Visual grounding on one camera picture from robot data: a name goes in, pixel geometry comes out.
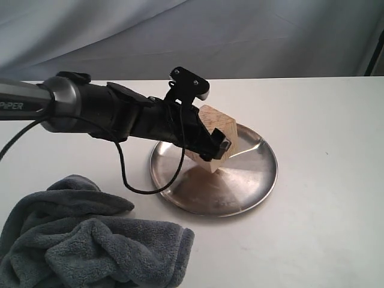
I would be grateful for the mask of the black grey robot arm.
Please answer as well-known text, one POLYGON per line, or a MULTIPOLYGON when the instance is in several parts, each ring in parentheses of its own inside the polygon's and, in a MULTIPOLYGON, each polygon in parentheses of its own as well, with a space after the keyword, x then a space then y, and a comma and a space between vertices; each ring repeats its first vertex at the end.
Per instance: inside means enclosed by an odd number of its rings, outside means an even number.
POLYGON ((123 142, 138 137, 172 143, 205 161, 219 160, 232 141, 220 128, 209 131, 193 105, 209 92, 208 81, 182 67, 170 72, 164 99, 143 96, 117 83, 104 86, 90 75, 62 71, 42 83, 1 80, 3 121, 43 120, 53 133, 85 133, 123 142))

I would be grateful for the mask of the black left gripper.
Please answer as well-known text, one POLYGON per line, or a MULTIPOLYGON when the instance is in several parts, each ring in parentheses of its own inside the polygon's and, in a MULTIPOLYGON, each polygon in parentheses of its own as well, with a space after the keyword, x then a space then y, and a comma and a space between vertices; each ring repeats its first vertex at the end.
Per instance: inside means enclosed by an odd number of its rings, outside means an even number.
POLYGON ((141 110, 130 136, 185 147, 208 156, 209 161, 222 159, 231 147, 231 141, 218 128, 209 133, 196 108, 184 107, 156 97, 149 97, 149 101, 152 106, 141 110))

